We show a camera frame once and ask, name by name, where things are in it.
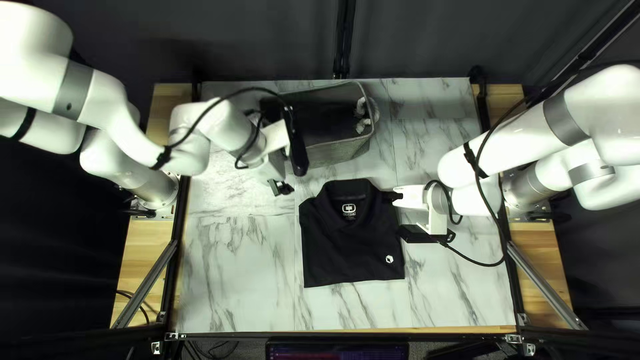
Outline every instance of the marble tile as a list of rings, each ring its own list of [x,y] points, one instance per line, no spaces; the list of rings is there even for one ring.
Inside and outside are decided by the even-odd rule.
[[[450,150],[480,135],[476,119],[406,119],[391,122],[398,185],[426,184]]]
[[[403,211],[401,222],[425,222],[427,213]],[[497,229],[490,218],[467,217],[449,228],[451,247],[486,263],[502,256]],[[472,264],[438,244],[405,244],[406,280],[413,326],[513,325],[509,278],[503,264]]]
[[[294,217],[188,222],[177,331],[294,329]]]
[[[385,79],[392,119],[477,119],[467,78]]]
[[[296,216],[296,330],[411,327],[406,280],[345,282],[304,288],[300,223]]]
[[[236,170],[234,158],[211,147],[209,166],[191,178],[189,217],[293,215],[293,196],[274,197],[268,184],[259,184],[253,170]]]

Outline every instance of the shirt logo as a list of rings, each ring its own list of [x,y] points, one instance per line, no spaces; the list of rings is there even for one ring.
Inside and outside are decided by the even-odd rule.
[[[356,204],[345,204],[342,205],[343,213],[354,213],[356,212]]]

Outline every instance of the black curtain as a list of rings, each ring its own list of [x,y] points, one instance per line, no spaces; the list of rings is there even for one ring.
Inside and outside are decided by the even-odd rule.
[[[3,337],[110,326],[129,218],[113,183],[0,138]]]

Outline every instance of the metal bracket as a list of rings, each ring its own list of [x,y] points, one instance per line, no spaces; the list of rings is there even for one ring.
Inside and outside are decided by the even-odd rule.
[[[536,353],[536,345],[531,343],[526,343],[524,338],[518,334],[506,334],[504,336],[504,341],[510,344],[520,344],[522,345],[522,352],[524,356],[533,356]]]
[[[154,355],[160,355],[160,341],[156,341],[155,343],[151,343],[151,353]]]
[[[531,323],[529,317],[525,313],[518,313],[517,320],[519,326],[527,326]]]
[[[177,332],[167,332],[166,334],[164,334],[165,341],[177,341],[186,337],[187,336],[185,334],[179,334]]]
[[[522,344],[522,337],[518,334],[506,334],[504,336],[504,341],[509,344]]]
[[[534,344],[524,344],[525,347],[524,356],[533,356],[536,353],[536,346]]]
[[[166,316],[166,311],[160,311],[156,316],[156,322],[164,322],[164,317]]]

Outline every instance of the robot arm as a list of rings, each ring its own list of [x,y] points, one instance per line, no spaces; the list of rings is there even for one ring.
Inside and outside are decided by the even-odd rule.
[[[607,209],[640,199],[640,69],[615,65],[567,88],[498,126],[487,141],[479,168],[483,193],[493,211],[502,202],[519,209],[574,189],[586,209]],[[487,133],[468,142],[477,154]],[[475,184],[476,174],[465,146],[449,151],[438,163],[438,176],[450,186],[455,213],[489,215]],[[499,172],[534,162],[497,186]],[[394,205],[429,211],[429,222],[442,222],[448,209],[443,190],[423,185],[394,189],[405,198]],[[407,197],[410,190],[413,195]],[[438,219],[432,219],[432,213]],[[430,234],[445,234],[441,227]]]
[[[0,1],[0,97],[105,130],[133,160],[154,166],[164,148],[136,125],[124,86],[113,76],[70,61],[72,41],[71,30],[55,15]],[[44,143],[31,144],[47,149]],[[162,169],[199,174],[208,157],[209,141],[194,134]]]
[[[497,174],[592,139],[609,165],[640,164],[640,69],[615,65],[500,125],[487,141],[479,167]],[[485,134],[469,141],[477,153]],[[462,146],[438,163],[440,179],[453,188],[475,181]]]

